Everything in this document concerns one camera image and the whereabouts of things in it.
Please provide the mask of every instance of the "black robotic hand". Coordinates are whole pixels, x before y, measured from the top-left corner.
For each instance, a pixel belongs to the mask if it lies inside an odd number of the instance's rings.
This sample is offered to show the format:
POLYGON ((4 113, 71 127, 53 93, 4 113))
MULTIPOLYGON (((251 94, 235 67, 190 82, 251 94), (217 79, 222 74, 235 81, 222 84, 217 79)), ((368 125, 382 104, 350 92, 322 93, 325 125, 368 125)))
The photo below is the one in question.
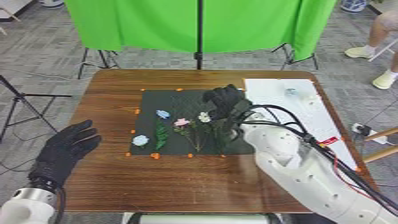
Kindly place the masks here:
POLYGON ((210 111, 211 120, 238 117, 251 108, 251 101, 245 99, 243 92, 229 84, 224 88, 215 88, 204 92, 203 101, 211 101, 217 109, 210 111))
POLYGON ((78 160, 84 159, 101 142, 101 136, 96 135, 98 131, 91 125, 92 121, 87 120, 57 133, 46 141, 36 159, 28 179, 44 178, 55 182, 59 188, 64 186, 78 160))

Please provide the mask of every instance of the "orange marker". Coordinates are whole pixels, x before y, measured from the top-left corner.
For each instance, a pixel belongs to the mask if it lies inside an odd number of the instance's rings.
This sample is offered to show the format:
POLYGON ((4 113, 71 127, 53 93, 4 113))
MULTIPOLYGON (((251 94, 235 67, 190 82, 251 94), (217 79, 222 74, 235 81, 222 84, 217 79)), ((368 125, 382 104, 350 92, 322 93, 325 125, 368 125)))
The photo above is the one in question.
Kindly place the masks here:
POLYGON ((160 154, 153 153, 153 159, 160 159, 160 154))

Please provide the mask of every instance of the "white paper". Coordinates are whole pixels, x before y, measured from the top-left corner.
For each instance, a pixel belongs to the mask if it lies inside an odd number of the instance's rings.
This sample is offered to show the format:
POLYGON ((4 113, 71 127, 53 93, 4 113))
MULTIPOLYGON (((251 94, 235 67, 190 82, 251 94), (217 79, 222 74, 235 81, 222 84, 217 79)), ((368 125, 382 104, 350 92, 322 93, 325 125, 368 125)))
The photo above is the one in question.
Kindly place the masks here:
MULTIPOLYGON (((327 112, 311 80, 245 79, 245 90, 247 99, 254 104, 274 104, 293 112, 302 121, 307 132, 313 134, 320 142, 332 137, 341 139, 341 133, 332 122, 332 117, 327 112)), ((270 113, 263 109, 258 109, 258 111, 263 112, 267 119, 274 120, 270 113)), ((272 110, 272 112, 275 113, 283 123, 291 121, 284 112, 277 110, 272 110)), ((357 164, 345 142, 339 140, 329 145, 329 148, 334 150, 341 161, 346 163, 350 168, 355 169, 357 164)))

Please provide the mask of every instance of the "artificial flower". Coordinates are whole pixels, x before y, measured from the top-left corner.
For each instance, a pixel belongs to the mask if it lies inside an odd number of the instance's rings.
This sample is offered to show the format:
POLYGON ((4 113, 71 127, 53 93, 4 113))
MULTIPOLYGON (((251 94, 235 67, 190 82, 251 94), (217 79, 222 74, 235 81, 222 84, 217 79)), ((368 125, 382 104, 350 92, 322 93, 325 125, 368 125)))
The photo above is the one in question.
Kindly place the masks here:
POLYGON ((169 112, 163 111, 163 110, 156 110, 156 114, 158 114, 158 116, 160 116, 162 119, 167 119, 171 117, 169 112))
POLYGON ((149 142, 149 138, 146 137, 146 135, 139 135, 135 138, 133 138, 133 144, 137 146, 144 146, 149 142))
POLYGON ((199 118, 199 121, 201 121, 203 123, 208 123, 208 122, 211 121, 211 118, 210 118, 210 116, 208 116, 208 112, 201 112, 197 118, 199 118))
POLYGON ((174 122, 174 126, 181 127, 190 123, 190 121, 185 118, 179 118, 178 121, 174 122))

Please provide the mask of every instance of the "gray floor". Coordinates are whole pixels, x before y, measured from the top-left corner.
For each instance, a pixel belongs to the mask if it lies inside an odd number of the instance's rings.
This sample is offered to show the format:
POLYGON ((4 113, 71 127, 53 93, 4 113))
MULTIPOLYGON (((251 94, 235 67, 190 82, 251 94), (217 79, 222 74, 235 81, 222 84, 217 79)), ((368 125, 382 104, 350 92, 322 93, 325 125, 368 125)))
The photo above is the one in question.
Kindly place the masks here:
MULTIPOLYGON (((350 15, 336 9, 329 26, 318 44, 316 55, 320 70, 313 70, 311 61, 290 66, 290 70, 311 71, 320 79, 327 95, 338 110, 346 128, 355 122, 366 123, 375 130, 384 130, 398 125, 398 83, 391 90, 378 90, 370 82, 384 72, 391 54, 386 53, 375 62, 350 59, 341 54, 348 47, 362 46, 366 43, 370 24, 375 19, 373 12, 366 11, 350 15)), ((66 9, 46 10, 36 5, 21 15, 23 22, 2 23, 9 36, 0 35, 0 74, 7 77, 20 91, 27 93, 71 94, 73 99, 60 99, 48 112, 50 121, 57 128, 68 125, 82 94, 92 77, 94 68, 84 73, 84 81, 76 78, 76 65, 84 48, 78 34, 71 23, 66 9), (30 73, 60 78, 30 75, 30 73)), ((91 61, 100 63, 96 55, 91 61)), ((153 69, 192 69, 192 54, 172 53, 158 50, 126 48, 117 56, 123 68, 153 69)), ((283 53, 258 50, 233 54, 206 55, 206 69, 263 69, 279 70, 283 64, 283 53)), ((11 106, 12 95, 0 86, 0 124, 11 106)), ((32 99, 34 105, 44 105, 44 99, 32 99)), ((16 120, 30 114, 18 107, 16 120)), ((28 139, 50 133, 41 122, 32 122, 16 127, 14 133, 20 138, 28 139)), ((30 141, 20 141, 12 131, 7 132, 0 144, 0 159, 12 167, 36 157, 44 144, 44 136, 30 141)), ((375 143, 362 144, 354 136, 357 149, 366 155, 380 149, 375 143)), ((380 184, 380 190, 398 202, 398 155, 368 164, 373 178, 380 184)), ((27 173, 7 172, 0 176, 0 204, 5 202, 12 191, 27 184, 27 173)), ((117 214, 68 214, 64 223, 119 223, 117 214)))

